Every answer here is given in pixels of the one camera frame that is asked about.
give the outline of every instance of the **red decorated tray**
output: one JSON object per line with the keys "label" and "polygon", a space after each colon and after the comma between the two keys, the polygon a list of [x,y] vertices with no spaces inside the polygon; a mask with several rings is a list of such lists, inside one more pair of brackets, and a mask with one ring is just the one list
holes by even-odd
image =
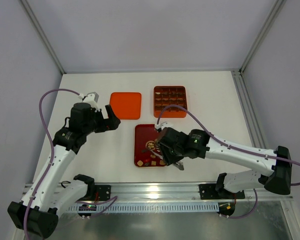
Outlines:
{"label": "red decorated tray", "polygon": [[159,157],[161,152],[157,145],[158,136],[154,124],[140,124],[135,127],[134,165],[139,168],[166,165]]}

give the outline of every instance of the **orange tray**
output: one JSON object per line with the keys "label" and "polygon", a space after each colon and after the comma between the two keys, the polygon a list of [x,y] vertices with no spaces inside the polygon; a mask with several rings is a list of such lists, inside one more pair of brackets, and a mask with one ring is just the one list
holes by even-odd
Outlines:
{"label": "orange tray", "polygon": [[[175,104],[188,110],[184,86],[155,86],[153,89],[153,115],[158,118],[162,109]],[[185,118],[187,113],[177,107],[168,108],[162,118]]]}
{"label": "orange tray", "polygon": [[139,119],[141,115],[141,93],[113,92],[110,97],[110,105],[118,119]]}

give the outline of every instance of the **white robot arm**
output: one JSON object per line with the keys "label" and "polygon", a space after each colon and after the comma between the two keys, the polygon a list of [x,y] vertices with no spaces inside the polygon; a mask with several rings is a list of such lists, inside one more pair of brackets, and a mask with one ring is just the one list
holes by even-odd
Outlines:
{"label": "white robot arm", "polygon": [[82,102],[74,104],[71,109],[68,127],[66,124],[55,134],[53,139],[54,158],[46,160],[41,172],[33,183],[39,187],[33,194],[31,188],[20,202],[11,202],[8,213],[19,229],[24,229],[26,209],[28,232],[48,238],[55,230],[59,217],[77,200],[91,198],[95,193],[95,180],[92,177],[79,174],[71,184],[54,197],[57,185],[69,164],[76,157],[81,146],[87,141],[91,133],[103,133],[115,130],[120,120],[114,114],[110,105],[105,109],[108,118],[104,119],[101,109],[98,108],[98,94],[88,93],[80,95]]}
{"label": "white robot arm", "polygon": [[261,149],[215,136],[218,142],[203,130],[194,129],[188,135],[170,126],[165,122],[155,126],[160,132],[157,144],[167,166],[189,157],[224,160],[251,169],[239,173],[221,173],[215,187],[221,198],[231,199],[233,193],[255,188],[265,188],[279,195],[290,194],[292,165],[275,159],[291,159],[286,147],[278,146],[276,150]]}

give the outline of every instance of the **black bracket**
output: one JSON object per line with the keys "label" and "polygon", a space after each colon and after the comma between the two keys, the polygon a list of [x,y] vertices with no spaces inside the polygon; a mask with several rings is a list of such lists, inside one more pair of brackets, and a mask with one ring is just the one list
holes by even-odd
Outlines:
{"label": "black bracket", "polygon": [[111,197],[111,185],[95,184],[95,191],[98,196],[98,201],[107,201]]}
{"label": "black bracket", "polygon": [[[199,193],[201,200],[220,200],[223,199],[219,196],[218,192],[216,191],[216,184],[215,183],[206,183],[206,184],[199,184]],[[245,199],[245,192],[238,191],[235,193],[236,199]]]}
{"label": "black bracket", "polygon": [[[8,214],[10,215],[14,225],[23,230],[24,218],[26,214],[27,206],[22,202],[12,201],[8,207]],[[58,224],[58,215],[56,215],[57,209],[50,208],[48,212],[39,211],[36,207],[30,208],[28,214],[27,229],[28,232],[36,234],[44,239],[50,237],[54,232]]]}

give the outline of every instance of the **white wall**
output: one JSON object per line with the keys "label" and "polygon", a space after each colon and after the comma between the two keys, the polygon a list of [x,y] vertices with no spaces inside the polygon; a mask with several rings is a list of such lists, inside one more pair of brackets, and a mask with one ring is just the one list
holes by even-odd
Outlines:
{"label": "white wall", "polygon": [[[300,162],[300,0],[286,2],[244,76],[270,146],[288,147]],[[300,186],[292,192],[300,209]]]}
{"label": "white wall", "polygon": [[70,72],[239,68],[275,0],[28,0]]}
{"label": "white wall", "polygon": [[[7,208],[32,180],[44,140],[39,99],[60,80],[18,1],[0,0],[0,240],[11,239]],[[44,102],[47,119],[54,98]]]}

